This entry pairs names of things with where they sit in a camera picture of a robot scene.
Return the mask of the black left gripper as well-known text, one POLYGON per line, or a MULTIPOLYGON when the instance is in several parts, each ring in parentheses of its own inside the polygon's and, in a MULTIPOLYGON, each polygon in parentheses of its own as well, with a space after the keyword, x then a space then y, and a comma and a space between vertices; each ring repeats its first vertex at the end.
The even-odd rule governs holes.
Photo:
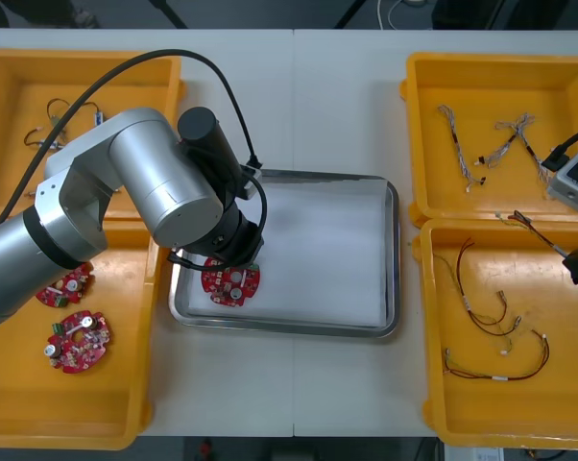
POLYGON ((212 257, 229 267, 248 265, 256 259, 263 243, 258 225, 242 222, 230 242, 223 249, 215 250, 212 257))

